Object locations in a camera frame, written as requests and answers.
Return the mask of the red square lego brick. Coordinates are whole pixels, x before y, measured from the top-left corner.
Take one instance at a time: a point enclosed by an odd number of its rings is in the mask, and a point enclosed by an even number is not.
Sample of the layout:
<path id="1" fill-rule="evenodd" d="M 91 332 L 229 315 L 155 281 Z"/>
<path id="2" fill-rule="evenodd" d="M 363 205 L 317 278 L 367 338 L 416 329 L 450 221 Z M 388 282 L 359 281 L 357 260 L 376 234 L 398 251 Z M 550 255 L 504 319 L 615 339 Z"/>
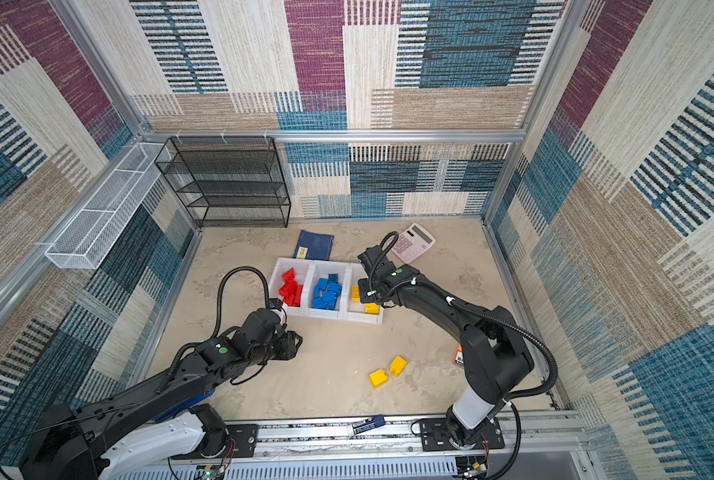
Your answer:
<path id="1" fill-rule="evenodd" d="M 295 276 L 296 276 L 295 269 L 294 269 L 294 268 L 291 268 L 291 269 L 289 269 L 288 271 L 286 271 L 285 273 L 283 273 L 283 274 L 281 275 L 281 278 L 282 278 L 285 282 L 289 282 L 289 281 L 294 281 L 294 280 L 295 280 Z"/>

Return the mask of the blue small lego brick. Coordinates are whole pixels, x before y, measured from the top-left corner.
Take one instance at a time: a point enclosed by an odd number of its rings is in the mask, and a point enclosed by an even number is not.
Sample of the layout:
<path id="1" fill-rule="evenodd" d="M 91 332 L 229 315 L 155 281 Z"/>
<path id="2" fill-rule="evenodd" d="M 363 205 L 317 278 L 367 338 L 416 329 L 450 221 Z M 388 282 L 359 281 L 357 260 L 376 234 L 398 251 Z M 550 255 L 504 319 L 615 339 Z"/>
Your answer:
<path id="1" fill-rule="evenodd" d="M 342 293 L 342 285 L 336 282 L 329 282 L 327 286 L 327 291 L 339 297 Z"/>

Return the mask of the blue long lego brick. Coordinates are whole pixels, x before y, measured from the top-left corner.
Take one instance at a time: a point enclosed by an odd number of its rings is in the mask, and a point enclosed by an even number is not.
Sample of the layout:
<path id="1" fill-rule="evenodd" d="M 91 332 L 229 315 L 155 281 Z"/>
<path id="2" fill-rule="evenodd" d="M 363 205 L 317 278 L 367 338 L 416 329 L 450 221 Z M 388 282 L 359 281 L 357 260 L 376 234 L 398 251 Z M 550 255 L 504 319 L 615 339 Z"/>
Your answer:
<path id="1" fill-rule="evenodd" d="M 328 287 L 328 280 L 326 278 L 320 278 L 315 286 L 314 286 L 314 293 L 316 295 L 319 295 L 322 291 L 325 291 Z"/>

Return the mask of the yellow square lego brick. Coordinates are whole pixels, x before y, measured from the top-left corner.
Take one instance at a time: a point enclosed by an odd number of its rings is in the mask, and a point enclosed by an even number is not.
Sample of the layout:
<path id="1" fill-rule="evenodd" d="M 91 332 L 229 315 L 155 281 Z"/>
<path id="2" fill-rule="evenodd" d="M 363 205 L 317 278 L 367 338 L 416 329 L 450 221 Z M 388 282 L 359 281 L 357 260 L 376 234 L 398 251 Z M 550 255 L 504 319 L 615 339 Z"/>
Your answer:
<path id="1" fill-rule="evenodd" d="M 364 306 L 365 313 L 370 315 L 379 315 L 381 307 L 375 303 L 369 303 Z"/>

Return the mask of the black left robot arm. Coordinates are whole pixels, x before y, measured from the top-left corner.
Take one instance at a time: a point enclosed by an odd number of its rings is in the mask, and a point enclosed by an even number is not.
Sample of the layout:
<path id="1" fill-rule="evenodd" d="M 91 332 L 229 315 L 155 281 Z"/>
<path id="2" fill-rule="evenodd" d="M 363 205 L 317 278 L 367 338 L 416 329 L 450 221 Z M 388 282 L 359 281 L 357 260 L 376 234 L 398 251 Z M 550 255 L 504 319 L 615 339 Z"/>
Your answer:
<path id="1" fill-rule="evenodd" d="M 281 311 L 258 309 L 239 327 L 183 345 L 167 369 L 120 393 L 47 409 L 19 471 L 25 479 L 115 479 L 172 456 L 217 456 L 228 439 L 224 421 L 192 400 L 250 366 L 294 359 L 302 343 Z"/>

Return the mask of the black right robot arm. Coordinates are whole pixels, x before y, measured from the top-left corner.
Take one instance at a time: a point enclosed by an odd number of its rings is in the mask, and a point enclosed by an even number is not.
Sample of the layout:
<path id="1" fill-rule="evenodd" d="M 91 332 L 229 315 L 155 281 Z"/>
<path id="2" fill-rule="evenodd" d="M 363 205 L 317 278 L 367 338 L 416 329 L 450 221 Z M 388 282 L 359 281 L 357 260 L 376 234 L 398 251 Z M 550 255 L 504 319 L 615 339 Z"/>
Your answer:
<path id="1" fill-rule="evenodd" d="M 367 274 L 359 283 L 362 301 L 391 302 L 413 310 L 462 347 L 467 388 L 446 413 L 450 431 L 477 431 L 522 394 L 517 387 L 532 372 L 534 361 L 526 346 L 526 332 L 507 309 L 471 304 L 416 268 L 395 266 L 379 246 L 366 249 L 358 262 Z"/>

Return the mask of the red long lego brick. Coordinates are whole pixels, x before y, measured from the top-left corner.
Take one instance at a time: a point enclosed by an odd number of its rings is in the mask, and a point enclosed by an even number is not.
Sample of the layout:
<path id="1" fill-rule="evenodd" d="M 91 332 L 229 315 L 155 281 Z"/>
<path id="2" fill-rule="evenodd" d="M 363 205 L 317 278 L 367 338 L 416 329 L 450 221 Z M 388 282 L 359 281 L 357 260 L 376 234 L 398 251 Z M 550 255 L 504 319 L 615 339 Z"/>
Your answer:
<path id="1" fill-rule="evenodd" d="M 294 307 L 301 306 L 302 292 L 303 292 L 303 285 L 297 285 L 295 296 L 294 296 L 294 303 L 293 303 Z"/>
<path id="2" fill-rule="evenodd" d="M 295 279 L 288 279 L 283 286 L 278 290 L 278 294 L 282 297 L 294 295 L 297 292 L 298 283 Z"/>

